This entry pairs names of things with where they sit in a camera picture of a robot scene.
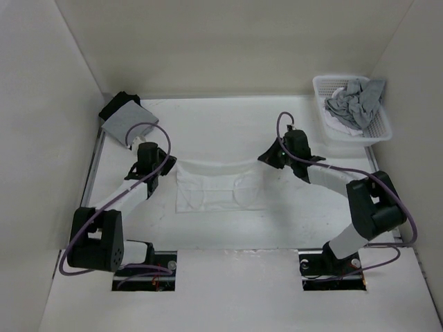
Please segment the left metal table rail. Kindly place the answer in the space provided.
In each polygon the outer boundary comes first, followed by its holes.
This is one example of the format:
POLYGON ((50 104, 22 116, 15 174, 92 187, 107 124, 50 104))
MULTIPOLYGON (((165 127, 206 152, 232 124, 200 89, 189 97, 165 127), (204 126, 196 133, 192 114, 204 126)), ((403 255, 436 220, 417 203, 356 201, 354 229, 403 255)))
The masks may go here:
POLYGON ((96 142, 93 148, 91 161, 89 163, 89 168, 84 184, 84 189, 82 192, 82 197, 80 200, 80 205, 79 205, 80 208, 87 207, 91 200, 91 194, 93 191, 93 185, 95 183, 96 174, 98 171, 98 164, 100 162, 100 156, 104 146, 105 136, 106 136, 105 132, 102 129, 99 129, 98 134, 96 136, 96 142))

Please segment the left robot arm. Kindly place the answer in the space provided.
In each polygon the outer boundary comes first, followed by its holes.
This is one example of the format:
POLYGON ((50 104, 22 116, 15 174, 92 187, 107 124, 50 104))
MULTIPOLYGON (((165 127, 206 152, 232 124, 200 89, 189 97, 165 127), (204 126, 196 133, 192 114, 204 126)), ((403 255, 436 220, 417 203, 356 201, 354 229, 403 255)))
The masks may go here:
POLYGON ((177 158, 163 151, 155 142, 138 146, 137 160, 120 187, 107 199, 93 207, 79 207, 74 215, 68 248, 67 264, 84 272, 101 270, 116 272, 133 268, 146 276, 155 268, 152 243, 125 240, 124 220, 141 203, 148 200, 177 158))

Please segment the white garment in basket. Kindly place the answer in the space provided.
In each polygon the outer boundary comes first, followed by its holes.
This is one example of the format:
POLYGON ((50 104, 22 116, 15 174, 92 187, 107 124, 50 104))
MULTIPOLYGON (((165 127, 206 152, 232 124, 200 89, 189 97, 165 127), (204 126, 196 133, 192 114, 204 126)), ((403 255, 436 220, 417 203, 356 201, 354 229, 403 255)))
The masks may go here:
POLYGON ((359 103, 360 90, 337 89, 335 94, 323 101, 326 123, 343 133, 360 136, 366 127, 359 103))

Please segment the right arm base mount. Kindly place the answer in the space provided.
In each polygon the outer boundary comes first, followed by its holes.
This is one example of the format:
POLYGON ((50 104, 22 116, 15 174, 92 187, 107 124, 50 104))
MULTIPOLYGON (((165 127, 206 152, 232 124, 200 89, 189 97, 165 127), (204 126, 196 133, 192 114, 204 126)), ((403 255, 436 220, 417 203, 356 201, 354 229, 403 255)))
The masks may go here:
POLYGON ((358 252, 336 259, 329 248, 299 250, 299 271, 304 291, 366 291, 358 252))

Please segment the folded black tank top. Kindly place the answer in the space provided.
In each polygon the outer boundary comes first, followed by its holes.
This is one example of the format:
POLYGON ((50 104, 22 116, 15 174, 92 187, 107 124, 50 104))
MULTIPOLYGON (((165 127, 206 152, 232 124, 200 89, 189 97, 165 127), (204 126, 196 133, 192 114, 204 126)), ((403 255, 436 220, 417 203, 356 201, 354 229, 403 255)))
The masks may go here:
POLYGON ((119 108, 127 104, 128 102, 135 102, 137 105, 141 105, 141 99, 138 95, 130 95, 124 91, 117 93, 98 114, 99 118, 106 122, 119 108))

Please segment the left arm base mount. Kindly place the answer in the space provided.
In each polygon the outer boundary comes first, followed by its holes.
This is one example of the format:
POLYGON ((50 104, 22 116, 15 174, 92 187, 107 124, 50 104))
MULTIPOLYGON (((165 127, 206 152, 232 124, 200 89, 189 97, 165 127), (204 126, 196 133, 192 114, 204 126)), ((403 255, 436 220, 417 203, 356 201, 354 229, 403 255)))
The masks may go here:
POLYGON ((172 292, 177 275, 177 251, 156 251, 145 265, 150 267, 122 267, 112 279, 113 292, 172 292))

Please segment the grey crumpled tank top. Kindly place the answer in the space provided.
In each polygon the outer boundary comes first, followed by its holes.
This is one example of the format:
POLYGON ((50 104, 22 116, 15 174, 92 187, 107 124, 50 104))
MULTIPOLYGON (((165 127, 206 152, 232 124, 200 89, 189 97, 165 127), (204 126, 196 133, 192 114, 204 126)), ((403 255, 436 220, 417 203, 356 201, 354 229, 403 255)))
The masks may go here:
POLYGON ((383 79, 350 80, 344 90, 325 100, 325 109, 342 125, 364 130, 379 112, 385 86, 383 79))

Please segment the white tank top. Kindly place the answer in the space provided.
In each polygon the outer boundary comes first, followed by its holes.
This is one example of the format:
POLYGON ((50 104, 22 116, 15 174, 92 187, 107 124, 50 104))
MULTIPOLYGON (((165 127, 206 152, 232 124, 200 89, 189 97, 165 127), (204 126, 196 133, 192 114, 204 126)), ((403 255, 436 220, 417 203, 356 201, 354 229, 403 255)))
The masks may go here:
POLYGON ((266 208, 263 168, 240 163, 177 162, 177 213, 254 211, 266 208))

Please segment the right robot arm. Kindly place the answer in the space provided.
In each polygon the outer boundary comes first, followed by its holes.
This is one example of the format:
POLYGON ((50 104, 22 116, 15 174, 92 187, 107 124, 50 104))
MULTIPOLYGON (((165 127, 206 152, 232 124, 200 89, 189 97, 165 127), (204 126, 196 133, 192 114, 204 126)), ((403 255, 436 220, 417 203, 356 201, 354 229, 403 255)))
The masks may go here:
POLYGON ((389 175, 367 173, 328 165, 326 159, 311 153, 307 135, 289 130, 257 158, 275 169, 290 167, 295 177, 325 187, 344 196, 350 209, 351 224, 328 241, 322 249, 321 265, 331 274, 346 265, 346 259, 380 234, 406 222, 406 213, 389 175))

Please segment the folded grey tank top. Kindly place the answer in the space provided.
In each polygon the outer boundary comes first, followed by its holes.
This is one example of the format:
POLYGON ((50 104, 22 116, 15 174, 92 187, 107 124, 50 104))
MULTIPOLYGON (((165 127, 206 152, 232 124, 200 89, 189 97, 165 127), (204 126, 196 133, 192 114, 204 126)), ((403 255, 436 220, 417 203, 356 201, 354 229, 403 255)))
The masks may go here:
POLYGON ((102 124, 104 132, 121 145, 131 146, 139 136, 146 136, 158 124, 159 119, 150 111, 129 101, 118 107, 102 124))

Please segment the white plastic basket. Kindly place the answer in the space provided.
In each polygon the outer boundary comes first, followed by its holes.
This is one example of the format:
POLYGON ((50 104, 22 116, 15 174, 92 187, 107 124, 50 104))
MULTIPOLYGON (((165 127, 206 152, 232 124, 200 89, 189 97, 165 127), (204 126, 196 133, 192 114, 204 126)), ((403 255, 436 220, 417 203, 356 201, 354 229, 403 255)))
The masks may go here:
POLYGON ((347 87, 351 80, 369 82, 370 79, 358 75, 318 75, 312 79, 316 99, 317 114, 320 120, 321 133, 327 145, 343 145, 346 147, 370 147, 378 142, 392 138, 392 129, 385 109, 380 107, 378 114, 360 135, 353 136, 330 127, 326 121, 327 111, 325 100, 331 98, 339 90, 347 87))

